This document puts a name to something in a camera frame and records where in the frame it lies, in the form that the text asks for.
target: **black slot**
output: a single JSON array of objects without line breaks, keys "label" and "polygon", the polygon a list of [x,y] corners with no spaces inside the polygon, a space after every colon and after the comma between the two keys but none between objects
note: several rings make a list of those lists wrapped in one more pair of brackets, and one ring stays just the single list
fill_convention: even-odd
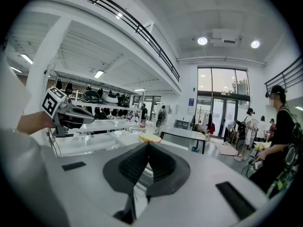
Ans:
[{"label": "black slot", "polygon": [[216,187],[240,220],[245,219],[256,211],[255,208],[229,182],[219,183]]},{"label": "black slot", "polygon": [[83,161],[79,161],[79,162],[63,165],[62,168],[64,171],[69,171],[69,170],[73,170],[73,169],[76,169],[76,168],[79,168],[82,166],[86,166],[86,164]]}]

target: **black table leg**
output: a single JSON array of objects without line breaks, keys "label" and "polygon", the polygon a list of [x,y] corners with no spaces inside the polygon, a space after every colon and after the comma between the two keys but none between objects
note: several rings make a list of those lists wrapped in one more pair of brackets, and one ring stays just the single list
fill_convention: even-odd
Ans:
[{"label": "black table leg", "polygon": [[205,151],[205,140],[203,140],[202,154],[204,154],[204,151]]}]

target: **white shirt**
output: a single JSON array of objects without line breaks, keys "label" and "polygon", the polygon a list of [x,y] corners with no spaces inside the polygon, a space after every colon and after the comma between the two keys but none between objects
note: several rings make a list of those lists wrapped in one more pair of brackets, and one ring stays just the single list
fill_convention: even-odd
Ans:
[{"label": "white shirt", "polygon": [[227,125],[226,125],[226,128],[231,131],[232,128],[235,126],[235,122],[234,121],[231,121],[229,122]]},{"label": "white shirt", "polygon": [[[244,122],[246,123],[246,127],[248,126],[248,124],[250,124],[251,127],[252,127],[251,116],[248,115]],[[245,137],[245,144],[246,145],[250,144],[251,133],[252,133],[252,130],[249,130],[247,128],[247,133],[246,133],[246,137]]]},{"label": "white shirt", "polygon": [[264,121],[261,121],[259,123],[259,126],[258,126],[258,132],[257,132],[257,137],[258,138],[264,138],[264,131],[266,130],[266,125],[265,125],[265,122]]}]

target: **red shirt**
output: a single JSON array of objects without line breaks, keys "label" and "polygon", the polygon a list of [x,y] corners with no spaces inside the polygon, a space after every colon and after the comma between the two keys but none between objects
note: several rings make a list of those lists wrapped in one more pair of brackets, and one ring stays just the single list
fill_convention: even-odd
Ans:
[{"label": "red shirt", "polygon": [[275,129],[276,129],[276,125],[272,124],[269,128],[269,132],[270,132],[269,138],[273,137]]}]

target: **white column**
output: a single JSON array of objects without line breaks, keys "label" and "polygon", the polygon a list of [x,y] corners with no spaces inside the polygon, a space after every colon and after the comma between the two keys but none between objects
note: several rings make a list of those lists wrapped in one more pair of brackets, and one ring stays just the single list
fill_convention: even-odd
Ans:
[{"label": "white column", "polygon": [[[25,108],[24,114],[32,114],[41,111],[41,100],[45,94],[49,71],[54,66],[52,60],[55,58],[57,51],[68,32],[70,23],[70,19],[61,17],[49,30],[40,44],[27,78],[27,90],[32,94],[32,97]],[[41,132],[35,133],[33,136],[38,143],[43,143],[43,141],[41,141]]]}]

